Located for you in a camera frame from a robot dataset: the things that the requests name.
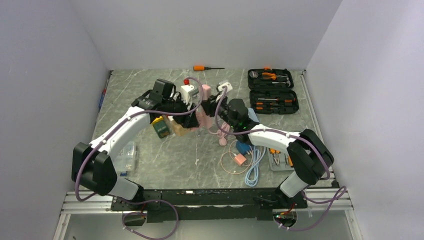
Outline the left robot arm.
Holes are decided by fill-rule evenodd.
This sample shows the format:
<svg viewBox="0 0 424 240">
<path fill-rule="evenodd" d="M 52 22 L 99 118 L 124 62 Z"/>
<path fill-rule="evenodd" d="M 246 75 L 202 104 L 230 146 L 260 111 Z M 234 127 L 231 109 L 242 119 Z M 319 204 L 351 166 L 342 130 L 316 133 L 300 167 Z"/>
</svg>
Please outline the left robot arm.
<svg viewBox="0 0 424 240">
<path fill-rule="evenodd" d="M 157 79 L 152 89 L 136 98 L 126 113 L 105 133 L 90 143 L 79 142 L 73 149 L 71 178 L 78 201 L 80 186 L 94 195 L 112 196 L 123 200 L 131 210 L 139 209 L 145 199 L 144 188 L 125 177 L 118 176 L 114 159 L 121 150 L 156 118 L 167 115 L 190 118 L 200 103 L 190 105 L 182 93 L 168 80 Z"/>
</svg>

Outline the salmon usb charger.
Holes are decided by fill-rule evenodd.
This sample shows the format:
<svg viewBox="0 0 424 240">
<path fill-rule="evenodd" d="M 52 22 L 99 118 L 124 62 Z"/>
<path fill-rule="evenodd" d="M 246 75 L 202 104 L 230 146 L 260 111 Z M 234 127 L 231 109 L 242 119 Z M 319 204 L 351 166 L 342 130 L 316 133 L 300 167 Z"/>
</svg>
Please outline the salmon usb charger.
<svg viewBox="0 0 424 240">
<path fill-rule="evenodd" d="M 242 166 L 247 161 L 247 158 L 239 153 L 233 158 L 233 160 L 238 166 Z"/>
</svg>

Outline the pink power strip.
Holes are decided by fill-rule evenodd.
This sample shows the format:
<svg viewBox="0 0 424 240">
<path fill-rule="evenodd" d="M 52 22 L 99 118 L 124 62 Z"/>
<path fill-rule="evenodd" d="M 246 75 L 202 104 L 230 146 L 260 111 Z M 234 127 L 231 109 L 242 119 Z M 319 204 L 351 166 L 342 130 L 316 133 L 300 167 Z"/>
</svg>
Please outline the pink power strip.
<svg viewBox="0 0 424 240">
<path fill-rule="evenodd" d="M 213 118 L 209 116 L 211 113 L 209 98 L 212 96 L 212 88 L 207 84 L 203 84 L 199 89 L 202 90 L 203 97 L 200 107 L 195 112 L 195 116 L 199 127 L 209 130 L 213 125 Z"/>
</svg>

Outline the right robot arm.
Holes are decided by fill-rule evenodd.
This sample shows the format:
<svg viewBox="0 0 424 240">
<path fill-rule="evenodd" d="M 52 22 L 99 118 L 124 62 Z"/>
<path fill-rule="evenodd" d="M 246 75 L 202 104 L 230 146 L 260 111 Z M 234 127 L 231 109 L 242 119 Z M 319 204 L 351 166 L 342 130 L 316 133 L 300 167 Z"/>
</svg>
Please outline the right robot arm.
<svg viewBox="0 0 424 240">
<path fill-rule="evenodd" d="M 275 200 L 280 207 L 289 207 L 299 192 L 329 176 L 334 157 L 313 130 L 289 132 L 266 127 L 249 117 L 240 98 L 226 102 L 226 97 L 213 95 L 202 101 L 201 106 L 207 116 L 226 122 L 233 130 L 231 134 L 240 142 L 288 155 L 294 171 L 276 189 Z"/>
</svg>

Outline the pink round plug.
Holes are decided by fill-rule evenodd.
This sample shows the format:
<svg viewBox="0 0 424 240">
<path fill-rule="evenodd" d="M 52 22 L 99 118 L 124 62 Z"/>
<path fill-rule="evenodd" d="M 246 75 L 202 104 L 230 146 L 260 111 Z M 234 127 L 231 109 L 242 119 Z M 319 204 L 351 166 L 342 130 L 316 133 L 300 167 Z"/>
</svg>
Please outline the pink round plug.
<svg viewBox="0 0 424 240">
<path fill-rule="evenodd" d="M 221 137 L 219 140 L 218 140 L 218 143 L 219 143 L 219 145 L 220 146 L 226 146 L 227 145 L 227 139 L 225 138 L 225 137 Z"/>
</svg>

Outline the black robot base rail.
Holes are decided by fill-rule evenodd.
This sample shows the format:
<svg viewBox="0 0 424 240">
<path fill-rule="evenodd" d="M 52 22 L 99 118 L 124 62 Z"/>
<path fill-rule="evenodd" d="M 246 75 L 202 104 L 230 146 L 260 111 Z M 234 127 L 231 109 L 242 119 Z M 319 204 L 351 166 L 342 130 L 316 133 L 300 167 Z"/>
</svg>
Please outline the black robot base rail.
<svg viewBox="0 0 424 240">
<path fill-rule="evenodd" d="M 175 219 L 271 221 L 279 211 L 308 207 L 301 193 L 289 198 L 272 187 L 145 190 L 143 198 L 147 202 L 136 205 L 116 197 L 110 209 L 113 212 L 143 211 L 148 223 L 162 223 Z"/>
</svg>

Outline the green cube socket lion print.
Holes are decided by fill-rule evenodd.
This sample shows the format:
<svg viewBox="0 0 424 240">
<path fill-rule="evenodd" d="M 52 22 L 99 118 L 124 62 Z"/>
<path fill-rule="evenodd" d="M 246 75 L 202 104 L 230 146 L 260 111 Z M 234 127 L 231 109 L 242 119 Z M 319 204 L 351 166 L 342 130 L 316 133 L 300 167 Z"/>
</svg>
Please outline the green cube socket lion print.
<svg viewBox="0 0 424 240">
<path fill-rule="evenodd" d="M 152 127 L 160 139 L 163 139 L 171 134 L 171 131 L 165 121 L 154 124 Z"/>
</svg>

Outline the dark blue cube socket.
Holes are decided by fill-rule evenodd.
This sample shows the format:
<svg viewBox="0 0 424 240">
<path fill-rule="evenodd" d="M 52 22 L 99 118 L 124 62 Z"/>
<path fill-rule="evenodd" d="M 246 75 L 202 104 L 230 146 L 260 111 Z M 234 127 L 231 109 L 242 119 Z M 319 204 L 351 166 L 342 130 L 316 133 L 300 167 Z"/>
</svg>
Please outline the dark blue cube socket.
<svg viewBox="0 0 424 240">
<path fill-rule="evenodd" d="M 237 151 L 243 156 L 253 154 L 254 147 L 250 144 L 237 141 L 235 147 Z"/>
</svg>

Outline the light blue power strip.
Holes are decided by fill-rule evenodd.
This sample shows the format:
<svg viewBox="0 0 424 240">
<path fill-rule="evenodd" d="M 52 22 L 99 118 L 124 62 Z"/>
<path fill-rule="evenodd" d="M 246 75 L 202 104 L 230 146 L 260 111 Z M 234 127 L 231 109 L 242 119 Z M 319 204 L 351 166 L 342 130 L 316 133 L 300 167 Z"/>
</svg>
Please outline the light blue power strip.
<svg viewBox="0 0 424 240">
<path fill-rule="evenodd" d="M 253 108 L 248 108 L 247 110 L 248 110 L 248 117 L 249 117 L 252 121 L 254 121 L 254 122 L 256 122 L 256 123 L 260 123 L 260 120 L 259 120 L 259 118 L 257 117 L 257 115 L 256 115 L 256 113 L 255 113 L 255 111 L 254 111 L 254 109 L 253 109 Z"/>
</svg>

